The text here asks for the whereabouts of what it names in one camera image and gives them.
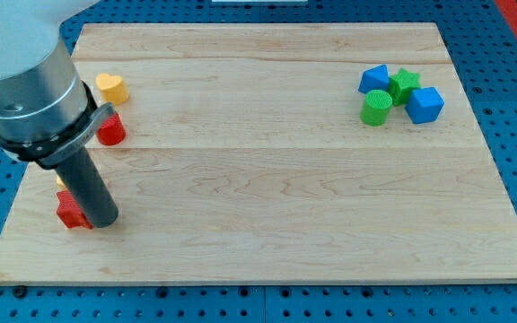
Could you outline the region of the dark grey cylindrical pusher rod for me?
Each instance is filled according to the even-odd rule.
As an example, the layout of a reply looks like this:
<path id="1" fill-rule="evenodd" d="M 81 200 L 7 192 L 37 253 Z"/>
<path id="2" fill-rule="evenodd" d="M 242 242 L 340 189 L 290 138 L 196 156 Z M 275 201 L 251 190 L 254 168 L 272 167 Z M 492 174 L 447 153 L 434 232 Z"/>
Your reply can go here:
<path id="1" fill-rule="evenodd" d="M 108 227 L 118 219 L 118 207 L 84 147 L 61 161 L 56 173 L 93 227 Z"/>

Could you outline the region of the black clamp bracket on wrist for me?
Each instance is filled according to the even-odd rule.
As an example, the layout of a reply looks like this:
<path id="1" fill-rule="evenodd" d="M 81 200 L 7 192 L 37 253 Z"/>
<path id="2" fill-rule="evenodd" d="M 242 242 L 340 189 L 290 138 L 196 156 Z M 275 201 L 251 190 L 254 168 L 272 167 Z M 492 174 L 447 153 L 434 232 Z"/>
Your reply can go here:
<path id="1" fill-rule="evenodd" d="M 44 170 L 56 166 L 76 153 L 91 140 L 102 124 L 116 114 L 112 103 L 100 107 L 93 98 L 90 87 L 83 83 L 87 106 L 83 114 L 62 132 L 44 140 L 18 141 L 5 139 L 0 135 L 0 146 L 18 162 L 36 162 Z"/>

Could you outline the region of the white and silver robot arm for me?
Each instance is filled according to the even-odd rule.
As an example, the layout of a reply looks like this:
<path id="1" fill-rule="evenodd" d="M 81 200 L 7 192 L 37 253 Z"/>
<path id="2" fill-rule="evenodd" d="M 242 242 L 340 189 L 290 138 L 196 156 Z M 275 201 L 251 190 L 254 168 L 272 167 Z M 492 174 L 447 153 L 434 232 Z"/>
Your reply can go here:
<path id="1" fill-rule="evenodd" d="M 0 1 L 0 146 L 54 170 L 96 228 L 118 208 L 85 146 L 115 113 L 97 105 L 60 35 L 92 0 Z"/>

